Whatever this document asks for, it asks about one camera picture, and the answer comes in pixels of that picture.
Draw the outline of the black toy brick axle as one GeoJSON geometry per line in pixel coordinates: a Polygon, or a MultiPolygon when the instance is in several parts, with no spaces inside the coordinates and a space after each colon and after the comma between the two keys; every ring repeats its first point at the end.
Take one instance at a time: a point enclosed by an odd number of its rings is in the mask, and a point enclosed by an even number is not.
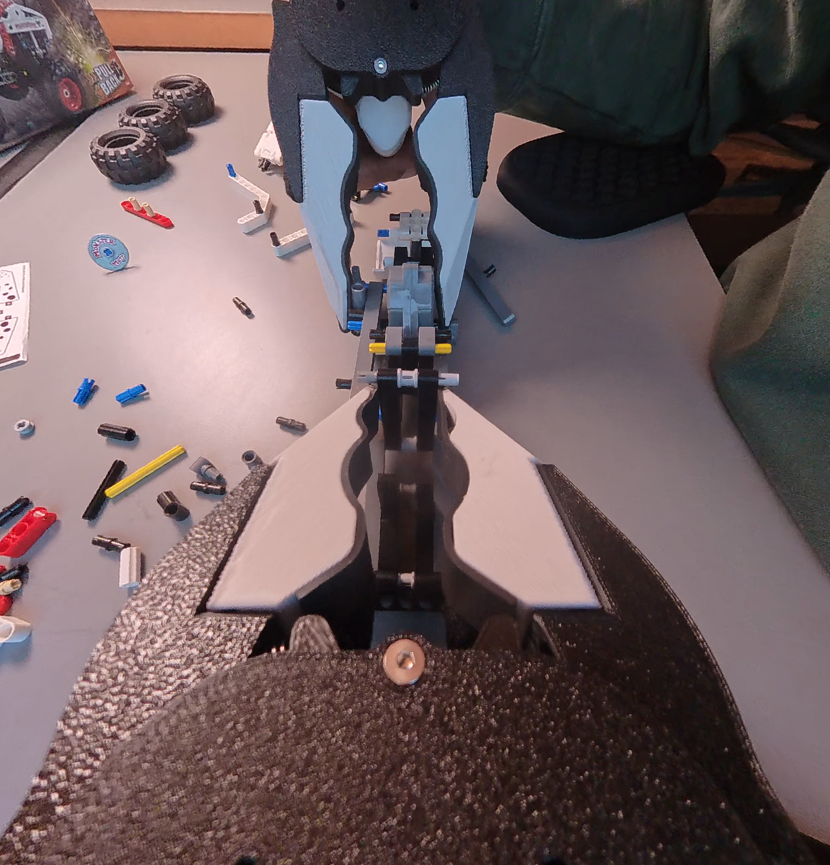
{"type": "Polygon", "coordinates": [[[87,522],[93,522],[97,519],[99,514],[101,513],[105,503],[108,501],[106,491],[109,487],[112,487],[116,483],[118,483],[123,476],[124,470],[126,467],[126,463],[123,460],[114,460],[107,470],[102,482],[100,482],[96,492],[91,498],[90,503],[88,503],[85,508],[84,513],[82,514],[82,519],[87,522]]]}

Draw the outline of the white bent toy brick beam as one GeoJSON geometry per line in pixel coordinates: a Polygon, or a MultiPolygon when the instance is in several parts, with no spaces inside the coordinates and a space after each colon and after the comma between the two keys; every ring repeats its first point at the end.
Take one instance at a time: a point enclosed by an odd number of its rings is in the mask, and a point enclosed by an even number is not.
{"type": "Polygon", "coordinates": [[[232,164],[227,164],[226,170],[238,190],[251,202],[251,211],[237,220],[238,225],[245,234],[258,231],[268,224],[271,216],[272,201],[269,193],[239,175],[232,164]]]}

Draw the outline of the toy brick vehicle chassis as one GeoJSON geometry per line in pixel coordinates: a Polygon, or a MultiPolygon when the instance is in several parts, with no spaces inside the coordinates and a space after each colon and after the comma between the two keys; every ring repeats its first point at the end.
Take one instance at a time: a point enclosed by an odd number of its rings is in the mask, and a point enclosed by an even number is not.
{"type": "Polygon", "coordinates": [[[374,557],[373,633],[377,646],[398,633],[445,643],[442,615],[442,519],[435,499],[435,454],[442,372],[451,332],[434,296],[429,214],[392,214],[378,232],[374,281],[353,267],[348,329],[360,337],[356,371],[335,385],[366,388],[366,417],[378,428],[366,486],[368,539],[374,557]]]}

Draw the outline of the grey toy brick beam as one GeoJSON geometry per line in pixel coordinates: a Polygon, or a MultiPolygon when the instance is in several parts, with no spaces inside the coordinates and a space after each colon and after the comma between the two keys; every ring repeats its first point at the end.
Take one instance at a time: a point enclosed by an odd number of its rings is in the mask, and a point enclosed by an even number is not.
{"type": "Polygon", "coordinates": [[[505,326],[512,324],[515,321],[515,313],[508,307],[496,286],[491,284],[491,279],[496,274],[496,266],[490,264],[482,267],[470,254],[466,261],[465,274],[496,314],[497,319],[505,326]]]}

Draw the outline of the pile of small toy bricks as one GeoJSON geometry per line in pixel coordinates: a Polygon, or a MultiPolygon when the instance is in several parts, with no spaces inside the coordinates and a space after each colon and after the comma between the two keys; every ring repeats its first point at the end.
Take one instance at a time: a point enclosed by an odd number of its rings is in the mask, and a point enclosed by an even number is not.
{"type": "Polygon", "coordinates": [[[30,623],[10,613],[14,595],[23,587],[27,575],[27,564],[19,564],[10,569],[0,566],[0,646],[21,642],[31,633],[30,623]]]}

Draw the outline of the black toy rubber tire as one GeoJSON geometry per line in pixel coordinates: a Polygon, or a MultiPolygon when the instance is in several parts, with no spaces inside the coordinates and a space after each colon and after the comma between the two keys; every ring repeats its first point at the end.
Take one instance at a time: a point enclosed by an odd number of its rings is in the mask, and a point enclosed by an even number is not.
{"type": "Polygon", "coordinates": [[[90,156],[104,176],[122,185],[159,178],[168,164],[159,139],[133,127],[120,127],[93,138],[90,156]]]}
{"type": "Polygon", "coordinates": [[[118,115],[118,124],[152,134],[166,152],[177,150],[188,139],[183,113],[165,100],[140,100],[127,105],[118,115]]]}
{"type": "Polygon", "coordinates": [[[205,123],[215,114],[215,100],[210,87],[192,74],[180,73],[162,78],[154,84],[152,96],[177,108],[188,127],[205,123]]]}

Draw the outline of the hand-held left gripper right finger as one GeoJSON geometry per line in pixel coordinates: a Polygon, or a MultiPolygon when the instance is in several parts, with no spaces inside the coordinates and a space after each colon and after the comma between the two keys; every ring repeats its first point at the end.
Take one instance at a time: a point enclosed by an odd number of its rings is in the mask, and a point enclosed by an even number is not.
{"type": "Polygon", "coordinates": [[[484,592],[462,589],[464,614],[481,624],[499,612],[520,634],[540,611],[600,610],[601,600],[529,451],[450,389],[453,427],[441,430],[441,479],[450,491],[445,541],[451,561],[484,592]]]}

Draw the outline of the round blue printed disc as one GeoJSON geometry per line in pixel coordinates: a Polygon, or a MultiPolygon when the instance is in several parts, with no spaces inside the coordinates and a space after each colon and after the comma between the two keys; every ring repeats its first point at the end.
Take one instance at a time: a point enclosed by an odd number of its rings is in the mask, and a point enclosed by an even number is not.
{"type": "Polygon", "coordinates": [[[88,254],[92,261],[107,272],[121,272],[129,263],[126,244],[109,233],[99,233],[88,242],[88,254]]]}

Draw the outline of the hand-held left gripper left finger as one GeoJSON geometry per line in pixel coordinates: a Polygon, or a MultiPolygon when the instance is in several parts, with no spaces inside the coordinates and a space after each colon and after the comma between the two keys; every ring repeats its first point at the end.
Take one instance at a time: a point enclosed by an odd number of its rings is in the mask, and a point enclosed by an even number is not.
{"type": "Polygon", "coordinates": [[[375,395],[357,393],[276,460],[207,610],[271,613],[287,633],[314,613],[342,647],[369,646],[376,585],[357,498],[373,473],[375,395]]]}

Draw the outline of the yellow toy brick axle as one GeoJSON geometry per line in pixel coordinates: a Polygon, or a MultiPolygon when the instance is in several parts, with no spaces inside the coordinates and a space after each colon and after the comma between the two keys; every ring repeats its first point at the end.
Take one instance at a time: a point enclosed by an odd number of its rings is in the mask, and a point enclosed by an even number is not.
{"type": "Polygon", "coordinates": [[[149,461],[147,464],[140,467],[136,471],[128,474],[128,476],[108,486],[105,489],[106,497],[108,499],[113,499],[121,495],[140,481],[143,481],[147,477],[155,474],[158,470],[161,470],[173,460],[181,458],[181,456],[185,455],[186,453],[186,449],[183,446],[175,446],[168,451],[165,451],[160,456],[149,461]]]}

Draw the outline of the person's green sweater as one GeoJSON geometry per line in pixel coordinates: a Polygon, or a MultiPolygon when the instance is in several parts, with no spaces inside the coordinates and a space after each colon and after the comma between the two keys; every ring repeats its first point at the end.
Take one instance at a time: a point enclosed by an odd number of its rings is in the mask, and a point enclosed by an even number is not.
{"type": "Polygon", "coordinates": [[[721,400],[830,572],[830,169],[803,214],[729,265],[721,400]]]}

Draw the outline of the white printed sticker sheet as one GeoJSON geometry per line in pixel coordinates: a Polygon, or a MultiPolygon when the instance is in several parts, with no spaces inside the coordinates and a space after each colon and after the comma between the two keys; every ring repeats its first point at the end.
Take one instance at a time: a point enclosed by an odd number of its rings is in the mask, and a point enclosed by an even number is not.
{"type": "Polygon", "coordinates": [[[30,265],[0,267],[0,369],[27,361],[30,265]]]}

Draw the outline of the person's right hand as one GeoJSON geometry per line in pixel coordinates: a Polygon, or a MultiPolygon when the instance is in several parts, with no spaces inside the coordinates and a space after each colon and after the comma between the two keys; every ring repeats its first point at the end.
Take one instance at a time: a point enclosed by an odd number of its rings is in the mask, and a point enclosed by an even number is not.
{"type": "Polygon", "coordinates": [[[372,151],[360,155],[356,189],[366,190],[378,183],[390,183],[416,177],[414,157],[403,150],[391,157],[381,157],[372,151]]]}

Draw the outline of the grey desk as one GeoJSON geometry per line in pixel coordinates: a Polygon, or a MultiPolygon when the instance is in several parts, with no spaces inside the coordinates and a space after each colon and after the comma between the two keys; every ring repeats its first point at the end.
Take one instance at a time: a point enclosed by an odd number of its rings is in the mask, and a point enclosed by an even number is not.
{"type": "MultiPolygon", "coordinates": [[[[358,341],[338,330],[310,251],[279,260],[226,164],[269,190],[273,226],[301,226],[253,146],[268,120],[260,54],[121,54],[140,95],[168,73],[212,88],[215,121],[139,197],[173,230],[121,211],[127,194],[91,164],[94,114],[0,200],[0,265],[28,262],[28,359],[0,371],[0,509],[28,496],[57,523],[33,547],[16,603],[32,624],[0,649],[0,833],[41,768],[75,681],[128,600],[96,534],[139,546],[150,570],[217,500],[189,490],[207,457],[231,486],[253,448],[271,460],[347,397],[337,377],[358,341]],[[126,244],[110,273],[92,236],[126,244]],[[233,304],[244,300],[244,317],[233,304]],[[96,381],[84,406],[73,397],[96,381]],[[149,394],[120,405],[136,384],[149,394]],[[14,431],[30,419],[27,438],[14,431]],[[136,430],[123,442],[102,423],[136,430]],[[186,454],[82,519],[114,460],[124,477],[165,451],[186,454]],[[172,491],[191,515],[167,517],[172,491]]],[[[716,656],[762,766],[801,830],[830,844],[830,576],[799,535],[712,388],[708,351],[724,295],[682,217],[604,241],[536,229],[483,188],[472,243],[516,314],[500,326],[469,285],[456,314],[459,395],[534,456],[555,464],[634,542],[680,598],[716,656]]]]}

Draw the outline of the red thin toy brick plate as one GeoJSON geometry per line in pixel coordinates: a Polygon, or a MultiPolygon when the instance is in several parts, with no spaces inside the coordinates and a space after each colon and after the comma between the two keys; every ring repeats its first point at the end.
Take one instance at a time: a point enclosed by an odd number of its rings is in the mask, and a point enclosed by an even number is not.
{"type": "Polygon", "coordinates": [[[120,206],[125,212],[136,215],[142,220],[151,222],[161,228],[173,228],[173,222],[169,217],[154,211],[150,204],[147,202],[140,203],[135,197],[130,197],[127,200],[122,200],[120,206]]]}

